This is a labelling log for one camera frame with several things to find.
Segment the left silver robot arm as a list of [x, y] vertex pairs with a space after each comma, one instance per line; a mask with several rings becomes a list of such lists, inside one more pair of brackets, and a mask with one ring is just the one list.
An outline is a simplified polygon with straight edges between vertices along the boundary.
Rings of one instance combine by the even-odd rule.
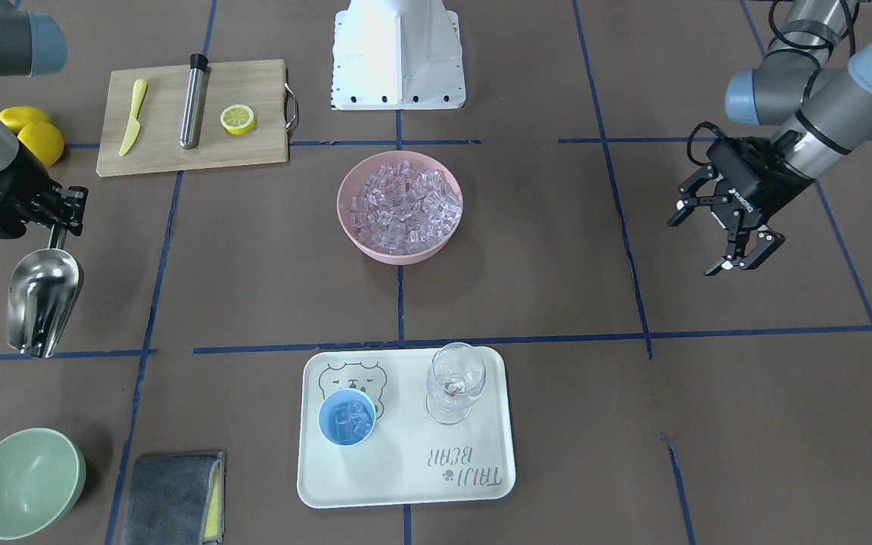
[[679, 186], [668, 226], [708, 208], [726, 232], [723, 255], [705, 271], [752, 270], [784, 244], [769, 220], [872, 137], [872, 42], [855, 41], [855, 1], [796, 1], [757, 69], [736, 73], [727, 117], [775, 126], [771, 137], [730, 137], [712, 122], [706, 159]]

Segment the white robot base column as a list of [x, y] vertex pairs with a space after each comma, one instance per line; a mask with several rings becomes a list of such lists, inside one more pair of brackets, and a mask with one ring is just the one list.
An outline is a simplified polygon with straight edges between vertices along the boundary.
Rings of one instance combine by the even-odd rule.
[[467, 102], [458, 14], [442, 1], [352, 1], [333, 23], [330, 107], [456, 110]]

